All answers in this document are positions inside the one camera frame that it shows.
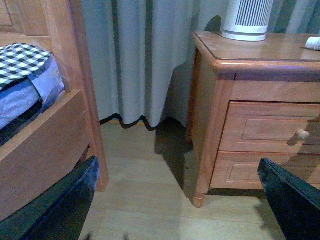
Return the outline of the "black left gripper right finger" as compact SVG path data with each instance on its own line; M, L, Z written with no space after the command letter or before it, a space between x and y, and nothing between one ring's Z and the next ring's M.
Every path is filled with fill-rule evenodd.
M258 176L271 210L287 240L320 238L320 191L268 158Z

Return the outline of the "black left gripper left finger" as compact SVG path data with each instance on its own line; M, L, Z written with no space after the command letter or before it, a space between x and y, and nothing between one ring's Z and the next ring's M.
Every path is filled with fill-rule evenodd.
M0 222L2 240L77 240L100 174L90 157L40 196Z

